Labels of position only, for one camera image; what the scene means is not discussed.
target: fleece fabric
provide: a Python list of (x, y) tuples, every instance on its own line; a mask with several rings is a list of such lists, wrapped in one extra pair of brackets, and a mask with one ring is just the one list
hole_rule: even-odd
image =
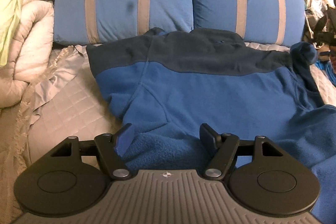
[(323, 104), (310, 74), (312, 45), (261, 51), (230, 31), (155, 28), (87, 53), (110, 111), (135, 126), (128, 168), (203, 171), (202, 123), (241, 139), (266, 135), (318, 177), (312, 213), (336, 222), (336, 108)]

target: logo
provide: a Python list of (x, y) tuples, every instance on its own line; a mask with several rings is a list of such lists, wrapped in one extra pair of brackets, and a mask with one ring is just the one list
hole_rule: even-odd
[(169, 173), (169, 172), (166, 172), (166, 173), (163, 173), (162, 176), (164, 176), (165, 178), (169, 178), (171, 177), (173, 174)]

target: round black pad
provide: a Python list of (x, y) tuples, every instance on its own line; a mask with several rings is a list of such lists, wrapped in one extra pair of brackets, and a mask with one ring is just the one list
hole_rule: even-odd
[(75, 186), (77, 177), (67, 171), (52, 171), (42, 175), (37, 184), (41, 190), (49, 193), (62, 193)]
[(241, 205), (263, 215), (285, 217), (311, 209), (319, 196), (317, 178), (281, 157), (264, 157), (236, 169), (229, 189)]
[(259, 185), (274, 193), (285, 193), (292, 190), (296, 185), (296, 179), (284, 171), (266, 171), (258, 176)]
[(17, 178), (14, 193), (24, 210), (41, 216), (68, 216), (101, 198), (106, 176), (93, 166), (66, 158), (32, 165)]

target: gray ribbed platform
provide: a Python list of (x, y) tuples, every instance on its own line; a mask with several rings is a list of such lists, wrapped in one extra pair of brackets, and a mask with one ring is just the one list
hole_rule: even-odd
[(23, 214), (15, 224), (318, 224), (311, 214), (272, 218), (249, 212), (225, 187), (194, 170), (141, 170), (115, 182), (106, 196), (83, 213), (63, 218)]

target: metal rivet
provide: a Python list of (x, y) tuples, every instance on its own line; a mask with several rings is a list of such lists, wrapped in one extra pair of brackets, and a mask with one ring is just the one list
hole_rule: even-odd
[(129, 171), (126, 169), (117, 169), (113, 171), (113, 175), (117, 178), (124, 178), (129, 175)]
[(222, 172), (220, 170), (218, 170), (218, 169), (212, 168), (212, 169), (206, 170), (205, 174), (208, 177), (217, 178), (217, 177), (219, 177), (222, 174)]

